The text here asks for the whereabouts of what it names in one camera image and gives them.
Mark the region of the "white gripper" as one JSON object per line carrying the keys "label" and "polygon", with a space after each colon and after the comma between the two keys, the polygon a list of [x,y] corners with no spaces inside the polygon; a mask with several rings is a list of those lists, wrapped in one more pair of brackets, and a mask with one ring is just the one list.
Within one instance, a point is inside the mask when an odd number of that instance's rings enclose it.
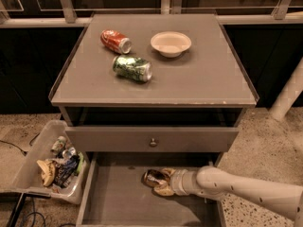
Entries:
{"label": "white gripper", "polygon": [[169,183],[160,182],[153,188],[157,195],[170,197],[174,193],[178,196],[199,196],[201,194],[202,188],[197,184],[196,171],[174,168],[163,168],[160,171],[171,177]]}

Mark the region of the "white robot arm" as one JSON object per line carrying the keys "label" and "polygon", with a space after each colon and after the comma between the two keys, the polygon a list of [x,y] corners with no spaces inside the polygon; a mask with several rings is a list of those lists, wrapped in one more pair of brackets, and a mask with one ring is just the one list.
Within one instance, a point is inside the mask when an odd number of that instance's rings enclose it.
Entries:
{"label": "white robot arm", "polygon": [[218,201],[224,209],[250,202],[264,212],[303,227],[303,119],[294,108],[303,91],[300,60],[272,107],[244,111],[240,134],[213,166],[173,169],[153,192],[169,200],[192,197]]}

